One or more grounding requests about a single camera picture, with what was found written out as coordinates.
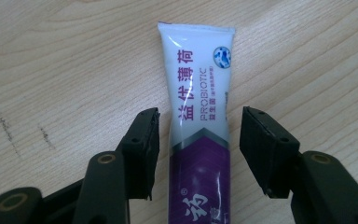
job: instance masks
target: purple label section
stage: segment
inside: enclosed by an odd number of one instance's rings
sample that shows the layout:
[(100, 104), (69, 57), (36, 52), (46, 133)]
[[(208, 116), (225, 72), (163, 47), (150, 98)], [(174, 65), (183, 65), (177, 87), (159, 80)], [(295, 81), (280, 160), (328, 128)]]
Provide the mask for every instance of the purple label section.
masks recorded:
[(169, 223), (229, 223), (229, 151), (206, 136), (170, 158)]

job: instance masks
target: table surface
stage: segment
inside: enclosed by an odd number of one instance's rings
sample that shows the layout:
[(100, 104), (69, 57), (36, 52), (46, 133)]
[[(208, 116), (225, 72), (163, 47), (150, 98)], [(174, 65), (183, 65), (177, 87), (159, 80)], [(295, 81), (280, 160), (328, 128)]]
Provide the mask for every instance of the table surface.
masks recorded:
[(293, 223), (263, 195), (239, 150), (242, 107), (268, 112), (301, 152), (337, 157), (358, 181), (358, 1), (0, 1), (0, 193), (44, 196), (114, 150), (157, 106), (153, 201), (131, 223), (166, 223), (168, 99), (158, 21), (236, 28), (227, 106), (232, 223)]

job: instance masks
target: toothpaste tube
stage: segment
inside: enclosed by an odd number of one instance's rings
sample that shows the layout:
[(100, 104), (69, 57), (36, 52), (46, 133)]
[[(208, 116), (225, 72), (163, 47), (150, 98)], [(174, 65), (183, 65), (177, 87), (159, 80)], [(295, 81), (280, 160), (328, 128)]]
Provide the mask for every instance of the toothpaste tube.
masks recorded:
[(159, 22), (172, 106), (170, 224), (229, 223), (226, 118), (234, 28)]

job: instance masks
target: dark spot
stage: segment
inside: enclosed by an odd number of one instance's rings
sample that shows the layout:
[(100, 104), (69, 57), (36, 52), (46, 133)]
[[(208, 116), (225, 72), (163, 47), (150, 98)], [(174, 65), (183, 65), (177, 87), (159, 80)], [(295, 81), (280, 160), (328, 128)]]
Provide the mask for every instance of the dark spot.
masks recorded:
[(39, 127), (39, 130), (42, 132), (43, 139), (48, 144), (48, 148), (55, 149), (56, 147), (50, 142), (50, 139), (48, 139), (48, 133), (42, 127)]
[(4, 131), (5, 131), (6, 135), (7, 135), (7, 140), (11, 143), (11, 145), (14, 148), (14, 151), (20, 157), (19, 151), (17, 151), (16, 146), (14, 145), (13, 136), (12, 136), (10, 130), (9, 130), (10, 126), (9, 126), (8, 122), (5, 119), (2, 118), (1, 114), (0, 114), (0, 123), (1, 123), (2, 128), (4, 129)]

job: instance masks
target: wooden table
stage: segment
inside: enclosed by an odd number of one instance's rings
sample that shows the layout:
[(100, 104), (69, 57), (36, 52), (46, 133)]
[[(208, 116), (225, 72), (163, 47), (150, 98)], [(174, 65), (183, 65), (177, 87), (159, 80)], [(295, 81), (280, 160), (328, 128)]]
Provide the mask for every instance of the wooden table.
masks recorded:
[(270, 113), (301, 151), (337, 157), (358, 181), (358, 1), (0, 1), (0, 193), (44, 196), (116, 148), (157, 106), (162, 145), (153, 202), (131, 223), (166, 223), (170, 102), (158, 21), (233, 26), (227, 117), (231, 223), (293, 223), (239, 151), (241, 111)]

